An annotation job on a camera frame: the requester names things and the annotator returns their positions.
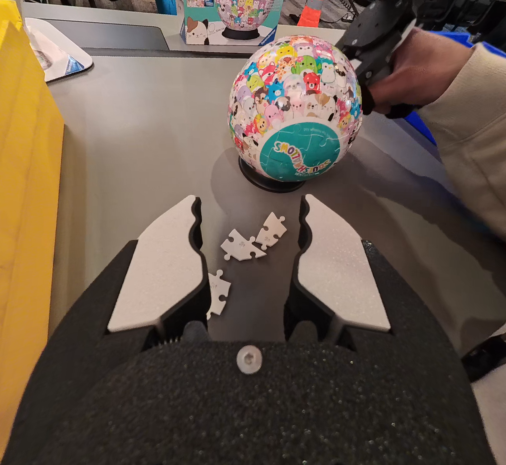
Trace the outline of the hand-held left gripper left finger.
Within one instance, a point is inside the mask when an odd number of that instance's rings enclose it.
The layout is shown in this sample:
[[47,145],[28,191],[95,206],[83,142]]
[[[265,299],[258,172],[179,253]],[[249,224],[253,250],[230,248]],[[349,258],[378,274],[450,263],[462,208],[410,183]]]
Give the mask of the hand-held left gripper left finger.
[[189,195],[138,237],[107,329],[155,327],[166,340],[187,323],[207,327],[210,282],[201,252],[201,200]]

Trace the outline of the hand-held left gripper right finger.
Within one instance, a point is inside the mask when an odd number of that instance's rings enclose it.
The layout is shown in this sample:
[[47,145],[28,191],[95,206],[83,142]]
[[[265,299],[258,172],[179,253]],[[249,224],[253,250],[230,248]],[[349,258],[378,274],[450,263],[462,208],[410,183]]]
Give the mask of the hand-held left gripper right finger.
[[337,343],[345,328],[389,333],[391,324],[360,235],[311,194],[300,202],[300,251],[284,307],[284,334],[303,322],[316,340]]

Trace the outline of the colourful puzzle ball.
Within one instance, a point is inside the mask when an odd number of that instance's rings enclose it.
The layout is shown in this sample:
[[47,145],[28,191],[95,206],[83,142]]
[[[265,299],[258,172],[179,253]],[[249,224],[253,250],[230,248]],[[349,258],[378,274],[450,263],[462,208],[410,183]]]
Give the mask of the colourful puzzle ball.
[[279,38],[236,77],[227,119],[239,157],[258,173],[307,182],[351,148],[363,121],[361,88],[335,45],[315,36]]

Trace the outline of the round black ball stand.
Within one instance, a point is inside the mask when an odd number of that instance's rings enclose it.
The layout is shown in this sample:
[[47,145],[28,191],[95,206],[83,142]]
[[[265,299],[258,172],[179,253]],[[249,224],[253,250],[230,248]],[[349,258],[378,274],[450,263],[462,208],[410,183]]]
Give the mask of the round black ball stand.
[[278,194],[285,194],[294,192],[298,189],[300,189],[304,182],[295,181],[295,182],[283,182],[278,181],[275,179],[272,179],[270,177],[261,175],[258,173],[254,168],[252,168],[248,163],[246,163],[241,157],[238,158],[238,165],[240,168],[240,171],[242,172],[243,176],[254,186],[256,186],[259,189],[278,193]]

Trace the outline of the person's right forearm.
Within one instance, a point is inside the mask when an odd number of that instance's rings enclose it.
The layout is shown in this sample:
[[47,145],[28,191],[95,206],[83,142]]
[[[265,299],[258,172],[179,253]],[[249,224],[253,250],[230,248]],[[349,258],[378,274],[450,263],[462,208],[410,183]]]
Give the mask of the person's right forearm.
[[419,116],[459,199],[505,240],[505,57],[475,45],[449,88]]

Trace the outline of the white puzzle piece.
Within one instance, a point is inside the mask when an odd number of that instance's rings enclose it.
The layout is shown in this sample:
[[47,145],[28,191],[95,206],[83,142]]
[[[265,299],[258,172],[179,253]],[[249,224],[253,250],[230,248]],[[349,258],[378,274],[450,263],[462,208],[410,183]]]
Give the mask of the white puzzle piece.
[[277,217],[274,212],[270,212],[255,239],[255,243],[260,245],[262,251],[274,246],[287,232],[287,228],[283,224],[284,221],[284,216]]
[[223,270],[217,270],[216,274],[208,273],[208,280],[211,290],[211,305],[207,311],[207,320],[210,320],[212,314],[219,316],[227,302],[229,296],[231,282],[223,279]]
[[221,244],[221,249],[225,252],[224,260],[229,261],[234,258],[238,261],[266,256],[266,252],[254,246],[256,238],[251,236],[249,239],[244,238],[236,229],[233,229],[228,238]]

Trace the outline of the person's right hand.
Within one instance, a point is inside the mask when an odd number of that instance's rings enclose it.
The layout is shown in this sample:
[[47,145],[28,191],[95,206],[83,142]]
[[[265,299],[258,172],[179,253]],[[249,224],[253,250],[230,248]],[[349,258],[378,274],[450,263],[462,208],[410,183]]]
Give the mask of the person's right hand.
[[391,74],[369,87],[374,110],[389,114],[396,105],[424,107],[433,103],[449,88],[473,51],[415,27],[394,52]]

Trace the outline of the blue plastic bin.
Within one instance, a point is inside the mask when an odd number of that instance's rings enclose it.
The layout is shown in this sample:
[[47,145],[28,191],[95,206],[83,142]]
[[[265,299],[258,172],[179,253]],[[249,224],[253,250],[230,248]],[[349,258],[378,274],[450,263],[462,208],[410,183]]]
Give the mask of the blue plastic bin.
[[[432,33],[451,39],[467,48],[471,48],[476,44],[476,42],[473,40],[473,35],[468,32],[432,31]],[[505,58],[505,51],[500,50],[499,48],[487,42],[482,42],[482,44],[484,45],[484,48],[486,48],[490,53]],[[404,118],[404,120],[406,120],[415,130],[421,133],[434,146],[437,145],[437,142],[435,141],[431,131],[428,129],[416,111],[412,111]]]

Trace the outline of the white printed sheet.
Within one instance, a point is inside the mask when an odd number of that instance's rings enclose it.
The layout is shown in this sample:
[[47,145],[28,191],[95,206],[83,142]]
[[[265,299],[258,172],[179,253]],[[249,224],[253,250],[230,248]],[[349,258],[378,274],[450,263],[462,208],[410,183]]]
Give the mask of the white printed sheet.
[[24,26],[46,83],[92,68],[92,57],[48,21],[25,18]]

